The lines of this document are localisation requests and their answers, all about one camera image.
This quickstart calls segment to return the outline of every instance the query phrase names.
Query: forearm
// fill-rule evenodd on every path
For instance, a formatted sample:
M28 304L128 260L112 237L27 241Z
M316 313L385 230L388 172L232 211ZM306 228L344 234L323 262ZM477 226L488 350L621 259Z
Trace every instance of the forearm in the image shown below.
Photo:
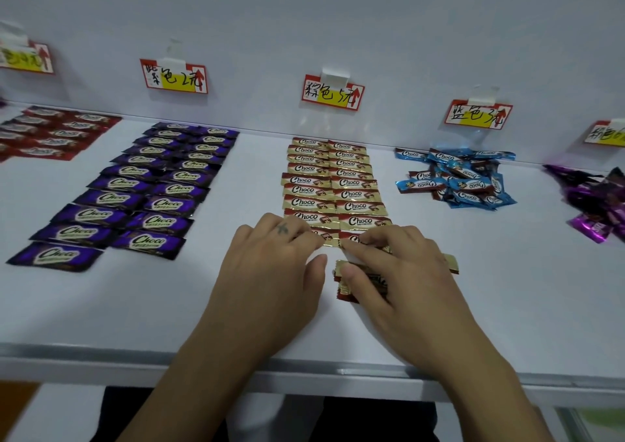
M456 408L465 442L553 440L514 369L490 342L463 366L451 371L442 384Z
M211 440L253 372L211 347L190 337L118 442Z

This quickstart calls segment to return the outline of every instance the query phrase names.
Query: dark pants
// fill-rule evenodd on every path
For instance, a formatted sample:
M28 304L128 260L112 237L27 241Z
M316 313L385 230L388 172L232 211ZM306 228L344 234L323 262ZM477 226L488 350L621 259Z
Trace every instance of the dark pants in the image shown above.
M91 442L114 442L151 392L151 388L108 386L102 399L98 431ZM326 397L310 441L363 438L438 442L434 435L436 420L434 403ZM213 442L228 442L226 421L217 429Z

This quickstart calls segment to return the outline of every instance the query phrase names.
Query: left hand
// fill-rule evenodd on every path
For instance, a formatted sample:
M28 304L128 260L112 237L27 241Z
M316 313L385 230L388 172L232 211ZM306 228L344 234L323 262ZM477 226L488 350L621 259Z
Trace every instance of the left hand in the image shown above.
M254 367L284 348L317 312L327 255L306 261L323 243L294 216L240 226L192 339Z

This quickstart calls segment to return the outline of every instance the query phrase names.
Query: handwritten price label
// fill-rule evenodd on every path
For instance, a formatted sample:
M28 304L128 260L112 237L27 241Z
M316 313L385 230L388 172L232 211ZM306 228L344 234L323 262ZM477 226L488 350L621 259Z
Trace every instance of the handwritten price label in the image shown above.
M185 64L183 69L172 70L160 66L156 60L141 59L141 67L148 88L208 93L206 67L203 65Z
M45 44L0 46L0 67L28 72L54 74L50 50Z
M471 104L468 100L453 100L449 106L445 124L500 130L504 127L511 111L511 104L495 103L483 106Z
M348 83L345 88L333 90L321 82L321 77L306 75L302 89L302 100L358 111L363 92L364 87L362 85L353 83Z
M616 121L597 121L585 143L604 146L625 147L625 119Z

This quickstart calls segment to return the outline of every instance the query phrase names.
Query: hand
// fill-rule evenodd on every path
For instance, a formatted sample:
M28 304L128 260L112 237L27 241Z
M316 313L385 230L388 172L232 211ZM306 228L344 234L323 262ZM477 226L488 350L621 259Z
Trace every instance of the hand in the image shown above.
M194 332L196 340L253 367L285 347L317 312L327 255L306 260L323 243L294 216L266 213L256 227L240 226Z
M473 319L434 241L414 226L397 225L371 229L360 235L360 241L364 244L341 240L341 245L384 276L388 302L357 266L344 264L340 272L398 355L444 379L468 364L476 351L495 351ZM387 244L393 255L376 248Z

